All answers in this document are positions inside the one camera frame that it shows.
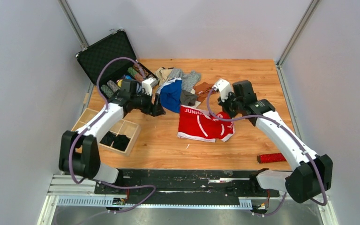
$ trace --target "red cloth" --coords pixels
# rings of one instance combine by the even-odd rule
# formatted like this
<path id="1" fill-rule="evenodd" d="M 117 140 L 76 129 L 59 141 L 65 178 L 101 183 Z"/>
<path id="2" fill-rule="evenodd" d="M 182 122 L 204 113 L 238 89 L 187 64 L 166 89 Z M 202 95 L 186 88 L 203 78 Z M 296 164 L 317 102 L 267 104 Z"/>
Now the red cloth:
<path id="1" fill-rule="evenodd" d="M 178 137 L 215 142 L 219 138 L 227 141 L 234 133 L 234 123 L 217 120 L 206 110 L 195 109 L 189 106 L 180 106 L 180 121 Z M 218 117 L 229 119 L 225 112 L 217 114 Z"/>

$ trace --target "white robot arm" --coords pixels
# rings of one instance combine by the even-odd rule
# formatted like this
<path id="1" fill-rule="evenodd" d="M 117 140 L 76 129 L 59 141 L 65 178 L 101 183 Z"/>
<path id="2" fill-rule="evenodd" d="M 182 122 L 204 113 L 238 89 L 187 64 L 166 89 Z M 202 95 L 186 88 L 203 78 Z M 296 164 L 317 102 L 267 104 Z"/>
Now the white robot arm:
<path id="1" fill-rule="evenodd" d="M 108 100 L 93 119 L 76 131 L 66 131 L 61 138 L 59 168 L 69 172 L 69 153 L 75 138 L 82 134 L 75 147 L 82 146 L 82 153 L 74 152 L 72 157 L 73 170 L 76 175 L 90 180 L 100 180 L 110 184 L 121 180 L 121 171 L 103 164 L 100 161 L 98 143 L 110 128 L 133 109 L 140 109 L 144 114 L 159 116 L 165 113 L 160 104 L 159 94 L 152 103 L 152 88 L 157 84 L 154 78 L 142 82 L 142 93 L 137 93 L 138 82 L 124 79 L 119 91 Z"/>
<path id="2" fill-rule="evenodd" d="M 249 120 L 272 140 L 292 169 L 291 172 L 263 169 L 254 174 L 251 179 L 254 179 L 262 189 L 288 192 L 296 202 L 302 203 L 321 193 L 317 175 L 310 159 L 306 156 L 308 153 L 318 168 L 324 189 L 328 190 L 331 186 L 333 167 L 331 158 L 327 155 L 319 156 L 303 143 L 283 122 L 269 101 L 266 99 L 258 101 L 251 82 L 236 82 L 232 87 L 234 91 L 230 83 L 223 79 L 215 83 L 215 88 L 220 91 L 218 101 L 223 111 L 228 113 L 231 118 L 238 113 L 242 116 L 258 115 L 258 118 L 253 117 Z M 295 140 L 303 146 L 305 151 L 300 149 Z"/>

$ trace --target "wooden floor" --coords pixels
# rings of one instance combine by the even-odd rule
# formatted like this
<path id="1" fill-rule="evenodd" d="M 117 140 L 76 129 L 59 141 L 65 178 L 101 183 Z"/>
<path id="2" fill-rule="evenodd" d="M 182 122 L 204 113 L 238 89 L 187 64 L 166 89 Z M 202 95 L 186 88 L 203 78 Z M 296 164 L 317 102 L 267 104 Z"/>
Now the wooden floor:
<path id="1" fill-rule="evenodd" d="M 285 123 L 292 128 L 289 112 L 272 60 L 140 60 L 152 72 L 159 67 L 181 68 L 189 73 L 202 74 L 201 82 L 214 83 L 224 78 L 230 83 L 250 80 L 258 99 L 269 100 Z M 217 105 L 218 94 L 210 100 L 214 112 L 221 111 Z M 94 90 L 89 108 L 100 111 L 104 103 Z M 207 109 L 206 100 L 198 107 Z M 227 142 L 217 139 L 215 143 L 177 137 L 179 115 L 166 110 L 166 115 L 151 117 L 133 110 L 126 120 L 138 123 L 142 130 L 129 157 L 101 150 L 103 163 L 118 168 L 167 168 L 167 169 L 219 169 L 257 170 L 263 167 L 289 170 L 286 162 L 258 164 L 256 156 L 277 153 L 278 149 L 263 132 L 248 120 L 235 122 L 235 135 Z"/>

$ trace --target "wooden tray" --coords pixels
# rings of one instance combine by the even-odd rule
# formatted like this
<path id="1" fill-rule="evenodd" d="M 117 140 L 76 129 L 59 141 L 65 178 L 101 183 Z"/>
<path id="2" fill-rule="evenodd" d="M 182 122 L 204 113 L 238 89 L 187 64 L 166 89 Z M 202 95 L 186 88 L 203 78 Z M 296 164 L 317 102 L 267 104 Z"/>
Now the wooden tray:
<path id="1" fill-rule="evenodd" d="M 72 131 L 76 131 L 77 129 L 83 127 L 87 122 L 89 122 L 94 116 L 96 116 L 98 111 L 86 108 L 85 111 L 82 113 L 81 117 L 76 122 L 75 126 L 72 128 Z M 112 146 L 104 145 L 99 143 L 98 149 L 105 149 L 115 153 L 119 153 L 125 156 L 129 156 L 130 152 L 135 145 L 137 137 L 140 134 L 141 127 L 139 124 L 127 121 L 127 120 L 120 120 L 113 127 L 111 127 L 110 131 L 117 134 L 117 135 L 126 135 L 130 139 L 129 144 L 127 145 L 125 151 L 121 151 L 118 149 L 113 148 Z"/>

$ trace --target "metal plate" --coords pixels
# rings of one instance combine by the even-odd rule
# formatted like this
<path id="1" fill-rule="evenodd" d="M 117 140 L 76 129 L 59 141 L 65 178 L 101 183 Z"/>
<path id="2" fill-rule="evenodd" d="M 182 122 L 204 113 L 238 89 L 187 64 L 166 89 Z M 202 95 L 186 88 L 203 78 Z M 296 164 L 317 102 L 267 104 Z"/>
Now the metal plate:
<path id="1" fill-rule="evenodd" d="M 112 196 L 60 196 L 58 206 L 94 206 L 94 207 L 122 207 L 128 208 L 135 204 L 116 205 Z M 252 201 L 240 199 L 239 205 L 191 205 L 191 204 L 142 204 L 139 208 L 166 208 L 166 209 L 252 209 Z"/>
<path id="2" fill-rule="evenodd" d="M 270 210 L 278 206 L 279 200 L 270 201 Z M 73 225 L 90 216 L 107 211 L 100 207 L 58 207 L 58 225 Z M 157 209 L 138 208 L 127 213 L 105 213 L 91 218 L 83 225 L 129 224 L 129 225 L 323 225 L 317 205 L 311 201 L 298 204 L 286 200 L 280 211 L 271 217 L 252 216 L 246 210 L 206 209 Z"/>

